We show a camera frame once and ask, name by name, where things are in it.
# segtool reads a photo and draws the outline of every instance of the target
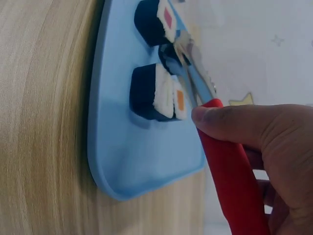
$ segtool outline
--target red handle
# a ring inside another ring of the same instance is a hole
[[[213,99],[204,107],[223,107]],[[263,199],[241,144],[219,141],[198,130],[222,211],[233,235],[269,235]]]

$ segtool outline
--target hand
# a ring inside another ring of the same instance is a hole
[[[197,107],[196,126],[207,135],[242,143],[259,181],[264,204],[272,206],[273,235],[313,234],[313,108],[301,105]]]

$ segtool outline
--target sushi roll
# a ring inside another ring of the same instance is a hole
[[[183,88],[178,81],[173,81],[174,116],[173,119],[185,120],[187,118],[186,99]]]
[[[182,66],[181,62],[179,61],[179,58],[175,52],[174,46],[172,43],[170,44],[163,44],[160,45],[158,48],[158,56],[160,58],[161,63],[163,64],[163,66],[166,68],[166,70],[171,74],[174,75],[170,69],[168,68],[168,66],[166,65],[166,58],[172,58],[175,61],[177,61],[177,63]],[[183,58],[185,60],[185,63],[189,66],[191,65],[190,61],[187,59],[187,57],[183,54]]]
[[[151,47],[175,40],[177,22],[168,0],[142,0],[135,11],[134,23]]]
[[[169,121],[174,115],[173,81],[162,64],[134,69],[130,90],[133,112],[148,120]]]

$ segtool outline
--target yellow star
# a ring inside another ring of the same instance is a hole
[[[245,105],[245,104],[253,104],[253,98],[251,92],[246,94],[243,100],[230,100],[229,105],[231,106],[237,106],[237,105]]]

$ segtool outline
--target fingernail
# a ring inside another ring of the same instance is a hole
[[[205,108],[202,106],[196,107],[191,112],[191,119],[194,123],[200,123],[203,122],[204,116],[211,110],[214,110],[216,108]]]

